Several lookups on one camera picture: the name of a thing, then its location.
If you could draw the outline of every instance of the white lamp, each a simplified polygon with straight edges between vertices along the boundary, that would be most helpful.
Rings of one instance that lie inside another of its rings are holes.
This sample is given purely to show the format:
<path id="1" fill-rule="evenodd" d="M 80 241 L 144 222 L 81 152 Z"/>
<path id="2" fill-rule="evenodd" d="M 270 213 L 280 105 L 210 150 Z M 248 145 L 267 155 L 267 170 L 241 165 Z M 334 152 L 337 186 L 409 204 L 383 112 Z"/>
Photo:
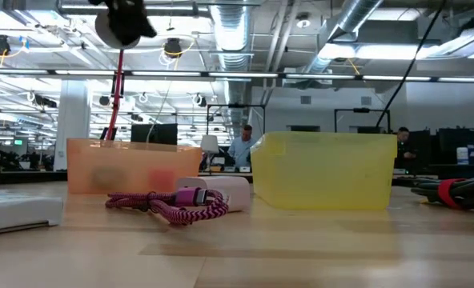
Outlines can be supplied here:
<path id="1" fill-rule="evenodd" d="M 214 135 L 203 135 L 202 137 L 202 144 L 201 144 L 202 151 L 207 153 L 209 159 L 209 166 L 208 170 L 209 173 L 212 174 L 212 155 L 219 153 L 219 145 L 218 145 L 218 138 Z"/>

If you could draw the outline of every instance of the ceiling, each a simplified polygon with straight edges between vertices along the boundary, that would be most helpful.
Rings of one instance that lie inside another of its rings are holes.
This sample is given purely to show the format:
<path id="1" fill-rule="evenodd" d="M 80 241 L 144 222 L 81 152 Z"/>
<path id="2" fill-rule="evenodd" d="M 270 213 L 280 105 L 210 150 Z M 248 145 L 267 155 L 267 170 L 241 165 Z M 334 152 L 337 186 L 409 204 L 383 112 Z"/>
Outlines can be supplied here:
<path id="1" fill-rule="evenodd" d="M 279 61 L 279 70 L 299 68 L 306 66 L 311 61 L 319 52 L 317 35 L 323 20 L 337 15 L 342 2 L 339 0 L 300 2 L 298 13 L 308 13 L 310 26 L 305 28 L 299 28 L 297 25 L 292 26 L 287 36 L 285 52 L 282 53 Z M 147 4 L 154 5 L 154 2 L 147 1 Z M 283 25 L 280 37 L 287 33 L 286 27 L 291 17 L 288 15 L 292 8 L 290 6 L 287 8 L 287 17 L 282 22 L 278 17 L 280 4 L 280 0 L 268 0 L 259 6 L 249 6 L 252 20 L 248 49 L 252 55 L 249 65 L 252 71 L 267 69 L 265 65 L 275 27 Z M 385 0 L 369 20 L 370 23 L 381 21 L 380 24 L 384 27 L 388 26 L 385 25 L 385 22 L 388 21 L 386 23 L 401 22 L 400 25 L 409 29 L 416 28 L 417 19 L 431 15 L 435 6 L 434 1 Z M 467 0 L 454 0 L 452 7 L 445 10 L 445 14 L 458 14 L 468 10 L 474 10 L 474 2 L 471 4 Z M 97 36 L 94 28 L 94 15 L 60 15 L 50 10 L 30 10 L 26 15 L 27 17 L 15 17 L 15 13 L 0 10 L 0 34 L 8 35 L 8 42 L 11 45 L 10 56 L 4 59 L 0 58 L 0 67 L 45 70 L 114 70 L 116 68 L 119 52 L 105 45 Z M 149 21 L 158 31 L 158 36 L 152 39 L 142 38 L 134 49 L 126 50 L 124 70 L 213 71 L 219 69 L 218 47 L 211 19 L 171 17 L 164 14 L 163 16 L 150 16 Z M 453 28 L 451 24 L 447 25 L 444 22 L 440 25 L 442 31 Z M 363 35 L 368 35 L 370 32 L 367 31 L 375 29 L 372 26 L 370 29 L 365 27 Z M 383 34 L 383 38 L 391 37 L 390 34 L 379 30 L 376 31 L 376 34 Z M 176 61 L 164 56 L 163 44 L 168 38 L 180 38 L 181 47 L 184 49 L 184 54 Z M 22 40 L 28 42 L 28 49 L 25 48 Z M 280 55 L 278 48 L 275 50 L 276 57 Z M 474 75 L 473 61 L 466 61 L 463 66 L 460 66 L 462 69 L 441 68 L 442 66 L 456 67 L 456 61 L 460 60 L 449 60 L 447 65 L 445 61 L 439 63 L 421 61 L 414 74 Z M 362 73 L 398 75 L 405 71 L 408 63 L 409 60 L 355 59 L 352 60 L 352 63 L 351 61 L 334 61 L 329 69 L 333 73 L 339 74 L 354 74 L 357 69 Z M 37 113 L 43 107 L 36 106 L 29 99 L 33 97 L 30 94 L 32 91 L 33 94 L 49 98 L 60 106 L 61 81 L 60 78 L 0 77 L 0 110 L 7 111 L 0 113 L 0 137 L 30 135 L 32 139 L 36 139 L 36 136 L 42 135 L 47 139 L 46 146 L 53 145 L 57 131 L 57 109 L 45 108 L 46 113 Z M 99 100 L 100 97 L 110 94 L 111 81 L 106 79 L 87 81 L 93 95 L 90 136 L 97 138 L 103 127 L 108 126 L 110 121 L 110 106 L 101 105 Z M 340 88 L 344 88 L 345 91 L 351 89 L 344 84 L 338 85 L 337 83 L 333 85 L 337 91 Z M 280 89 L 283 90 L 278 92 L 279 96 L 275 103 L 284 109 L 298 103 L 298 98 L 289 98 L 289 89 Z M 261 90 L 261 87 L 253 88 L 251 92 L 253 102 L 258 101 L 257 99 L 262 95 Z M 308 94 L 320 93 L 318 90 L 308 92 Z M 193 97 L 196 95 L 203 96 L 207 102 L 214 104 L 226 104 L 228 101 L 223 81 L 126 80 L 122 110 L 140 114 L 143 122 L 177 122 L 181 130 L 179 143 L 196 145 L 199 144 L 205 133 L 206 117 L 204 114 L 207 112 L 206 108 L 193 103 Z M 324 100 L 321 100 L 320 105 L 325 105 Z M 216 116 L 211 123 L 211 130 L 217 130 L 215 133 L 218 135 L 220 143 L 229 143 L 232 138 L 232 128 L 229 125 L 228 116 L 225 116 L 228 114 L 224 110 L 220 113 L 222 116 Z M 125 113 L 120 114 L 117 119 L 119 127 L 130 128 L 131 124 L 135 122 Z M 116 138 L 128 141 L 130 133 L 120 130 Z M 30 143 L 36 146 L 42 144 L 38 140 L 33 140 Z"/>

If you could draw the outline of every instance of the red pole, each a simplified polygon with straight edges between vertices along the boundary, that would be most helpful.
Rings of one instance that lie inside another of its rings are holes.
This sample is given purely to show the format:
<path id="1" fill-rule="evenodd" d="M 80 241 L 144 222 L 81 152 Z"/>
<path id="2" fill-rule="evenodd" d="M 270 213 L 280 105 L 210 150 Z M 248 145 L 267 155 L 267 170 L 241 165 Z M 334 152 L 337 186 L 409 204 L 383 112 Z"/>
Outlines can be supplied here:
<path id="1" fill-rule="evenodd" d="M 107 130 L 106 140 L 112 139 L 112 133 L 114 130 L 114 125 L 116 124 L 116 118 L 118 117 L 119 110 L 119 92 L 122 85 L 122 68 L 123 68 L 123 50 L 119 51 L 119 60 L 118 60 L 118 71 L 116 71 L 116 87 L 114 90 L 114 101 L 112 106 L 112 115 L 110 116 L 109 129 Z"/>

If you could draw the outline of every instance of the orange plastic bin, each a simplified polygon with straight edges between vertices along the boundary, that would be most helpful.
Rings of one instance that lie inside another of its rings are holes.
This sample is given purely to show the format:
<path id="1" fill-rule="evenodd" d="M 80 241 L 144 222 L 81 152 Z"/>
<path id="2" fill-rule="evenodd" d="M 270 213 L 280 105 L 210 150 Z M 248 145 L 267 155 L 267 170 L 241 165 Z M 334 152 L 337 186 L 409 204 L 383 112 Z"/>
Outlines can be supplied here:
<path id="1" fill-rule="evenodd" d="M 68 139 L 68 193 L 175 192 L 198 176 L 201 149 L 138 142 Z"/>

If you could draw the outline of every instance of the white column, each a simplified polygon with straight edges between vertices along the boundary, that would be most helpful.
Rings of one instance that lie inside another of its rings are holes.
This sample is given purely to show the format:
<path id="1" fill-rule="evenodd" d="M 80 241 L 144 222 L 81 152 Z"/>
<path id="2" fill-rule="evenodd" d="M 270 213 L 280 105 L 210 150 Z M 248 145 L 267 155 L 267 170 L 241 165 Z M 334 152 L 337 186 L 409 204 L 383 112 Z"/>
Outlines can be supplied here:
<path id="1" fill-rule="evenodd" d="M 62 80 L 54 171 L 67 168 L 66 140 L 89 138 L 91 94 L 84 80 Z"/>

